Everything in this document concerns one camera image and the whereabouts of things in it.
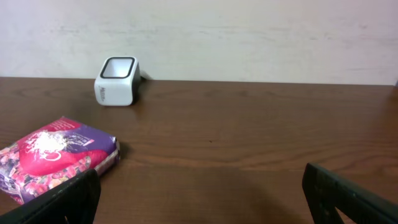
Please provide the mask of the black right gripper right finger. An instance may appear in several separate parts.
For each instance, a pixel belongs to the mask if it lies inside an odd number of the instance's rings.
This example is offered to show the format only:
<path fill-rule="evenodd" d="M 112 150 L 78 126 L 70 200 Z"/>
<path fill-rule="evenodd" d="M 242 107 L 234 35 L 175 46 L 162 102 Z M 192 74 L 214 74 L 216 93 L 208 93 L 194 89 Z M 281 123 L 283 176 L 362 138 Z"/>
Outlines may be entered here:
<path fill-rule="evenodd" d="M 397 223 L 397 205 L 326 170 L 308 163 L 302 188 L 315 223 L 343 223 L 338 212 L 355 223 Z"/>

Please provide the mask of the purple pink Carefree pack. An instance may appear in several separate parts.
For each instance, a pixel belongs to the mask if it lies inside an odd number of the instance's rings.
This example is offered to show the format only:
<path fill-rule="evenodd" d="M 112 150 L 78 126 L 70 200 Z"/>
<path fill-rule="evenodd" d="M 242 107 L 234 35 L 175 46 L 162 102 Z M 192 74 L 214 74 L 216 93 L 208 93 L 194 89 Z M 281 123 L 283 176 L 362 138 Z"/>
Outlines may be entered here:
<path fill-rule="evenodd" d="M 88 169 L 101 175 L 119 158 L 116 137 L 62 117 L 1 149 L 1 190 L 24 204 Z"/>

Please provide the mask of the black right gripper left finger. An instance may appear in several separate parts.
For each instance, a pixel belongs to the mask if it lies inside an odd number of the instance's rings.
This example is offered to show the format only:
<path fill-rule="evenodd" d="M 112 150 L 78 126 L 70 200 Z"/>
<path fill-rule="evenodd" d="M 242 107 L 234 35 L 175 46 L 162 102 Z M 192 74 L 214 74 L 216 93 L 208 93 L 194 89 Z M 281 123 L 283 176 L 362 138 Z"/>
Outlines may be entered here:
<path fill-rule="evenodd" d="M 1 215 L 1 224 L 92 224 L 100 195 L 100 178 L 97 171 L 89 169 Z"/>

